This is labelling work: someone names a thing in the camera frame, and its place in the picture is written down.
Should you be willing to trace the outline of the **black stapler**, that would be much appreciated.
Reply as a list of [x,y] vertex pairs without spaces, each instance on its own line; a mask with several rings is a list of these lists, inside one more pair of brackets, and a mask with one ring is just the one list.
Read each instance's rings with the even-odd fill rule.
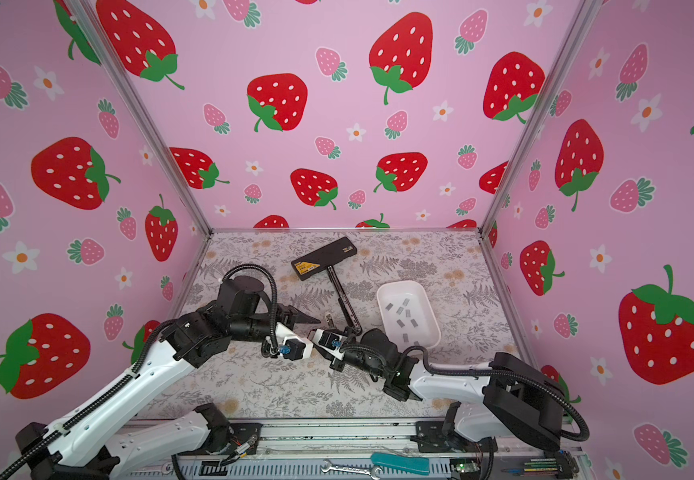
[[336,271],[336,266],[358,253],[353,242],[347,238],[339,238],[291,262],[291,266],[302,281],[321,272],[326,272],[337,293],[337,298],[347,322],[347,332],[360,336],[362,325],[355,313]]

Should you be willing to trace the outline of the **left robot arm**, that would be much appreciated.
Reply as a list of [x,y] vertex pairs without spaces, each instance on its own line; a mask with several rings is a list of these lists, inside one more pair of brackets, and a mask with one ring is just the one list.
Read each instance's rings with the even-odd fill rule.
[[310,357],[313,344],[294,332],[318,319],[281,305],[275,292],[250,276],[224,281],[218,296],[195,312],[166,321],[118,378],[69,414],[48,425],[33,422],[16,436],[20,457],[2,473],[28,467],[34,479],[116,479],[182,453],[242,455],[233,426],[212,403],[171,423],[134,434],[121,428],[177,380],[197,371],[232,342],[256,342],[266,357]]

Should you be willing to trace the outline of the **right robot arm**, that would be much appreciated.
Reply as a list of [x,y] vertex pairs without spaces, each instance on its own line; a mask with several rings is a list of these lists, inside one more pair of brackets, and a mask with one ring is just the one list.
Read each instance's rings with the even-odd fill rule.
[[395,400],[451,400],[447,425],[458,438],[474,442],[510,434],[540,450],[561,447],[566,413],[561,386],[512,354],[500,352],[485,367],[454,368],[432,364],[418,345],[400,351],[380,329],[360,340],[317,329],[310,340],[331,369],[361,370]]

